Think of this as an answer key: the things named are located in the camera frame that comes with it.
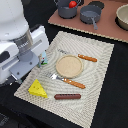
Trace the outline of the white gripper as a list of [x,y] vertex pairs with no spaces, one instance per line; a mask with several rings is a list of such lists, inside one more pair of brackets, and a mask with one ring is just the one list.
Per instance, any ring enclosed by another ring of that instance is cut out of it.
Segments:
[[12,41],[0,41],[0,84],[21,79],[40,62],[48,46],[43,26]]

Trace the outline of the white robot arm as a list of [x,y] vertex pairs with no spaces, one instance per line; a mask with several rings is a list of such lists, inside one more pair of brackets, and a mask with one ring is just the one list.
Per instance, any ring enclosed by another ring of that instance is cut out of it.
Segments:
[[20,80],[48,46],[43,26],[30,31],[21,0],[0,0],[0,86]]

